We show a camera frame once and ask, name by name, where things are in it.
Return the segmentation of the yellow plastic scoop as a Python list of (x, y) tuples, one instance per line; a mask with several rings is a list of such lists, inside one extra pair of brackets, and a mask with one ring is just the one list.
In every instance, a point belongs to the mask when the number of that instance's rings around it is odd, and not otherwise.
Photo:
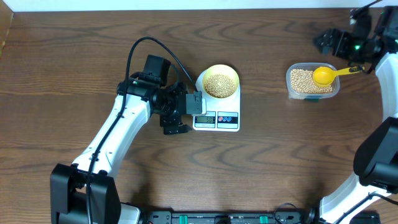
[(352, 75), (362, 72), (363, 70), (364, 67), (361, 66), (348, 67), (341, 70), (332, 70), (329, 67), (319, 67), (313, 72), (313, 81), (316, 86), (327, 87), (330, 86), (338, 76)]

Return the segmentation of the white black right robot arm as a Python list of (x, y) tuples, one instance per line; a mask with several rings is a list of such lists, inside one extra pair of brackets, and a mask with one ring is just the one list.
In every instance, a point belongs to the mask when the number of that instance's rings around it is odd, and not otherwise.
[[(381, 87), (383, 122), (358, 147), (353, 173), (320, 200), (308, 223), (349, 223), (367, 206), (397, 193), (397, 6), (384, 7), (376, 26), (369, 6), (351, 11), (352, 32), (329, 29), (314, 38), (317, 49), (347, 60), (359, 72), (375, 72)], [(360, 66), (370, 63), (369, 70)]]

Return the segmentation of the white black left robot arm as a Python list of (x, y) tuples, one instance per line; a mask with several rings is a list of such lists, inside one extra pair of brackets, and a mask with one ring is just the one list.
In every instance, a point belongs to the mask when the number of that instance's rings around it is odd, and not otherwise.
[(202, 92), (189, 93), (182, 82), (136, 72), (118, 85), (111, 113), (90, 145), (70, 164), (57, 164), (50, 175), (52, 223), (139, 223), (139, 208), (122, 203), (115, 178), (136, 134), (153, 114), (164, 134), (191, 130), (183, 114), (202, 114)]

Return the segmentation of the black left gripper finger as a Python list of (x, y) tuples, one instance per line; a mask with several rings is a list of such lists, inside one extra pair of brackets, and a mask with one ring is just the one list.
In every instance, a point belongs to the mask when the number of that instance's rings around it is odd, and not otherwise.
[(165, 126), (164, 134), (165, 135), (183, 134), (183, 133), (187, 133), (191, 130), (192, 130), (192, 128), (187, 124), (183, 124), (180, 126)]
[(203, 99), (201, 91), (186, 94), (186, 114), (201, 115), (206, 113), (206, 100)]

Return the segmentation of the yellow plastic bowl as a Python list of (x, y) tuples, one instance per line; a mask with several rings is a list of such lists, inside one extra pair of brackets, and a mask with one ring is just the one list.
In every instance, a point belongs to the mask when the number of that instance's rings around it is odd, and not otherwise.
[(201, 86), (213, 98), (227, 98), (238, 90), (239, 76), (228, 65), (213, 65), (204, 72)]

